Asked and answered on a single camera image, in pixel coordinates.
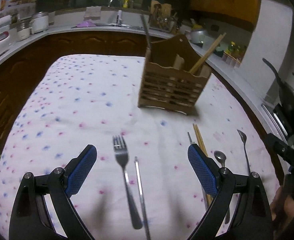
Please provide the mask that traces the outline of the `person's right hand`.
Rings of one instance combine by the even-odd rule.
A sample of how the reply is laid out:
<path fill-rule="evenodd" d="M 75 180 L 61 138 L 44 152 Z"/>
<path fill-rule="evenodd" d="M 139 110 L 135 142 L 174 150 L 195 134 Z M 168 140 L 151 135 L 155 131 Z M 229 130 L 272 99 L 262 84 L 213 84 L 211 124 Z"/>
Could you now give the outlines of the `person's right hand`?
<path fill-rule="evenodd" d="M 270 211 L 275 231 L 283 231 L 294 218 L 294 200 L 280 186 L 270 204 Z"/>

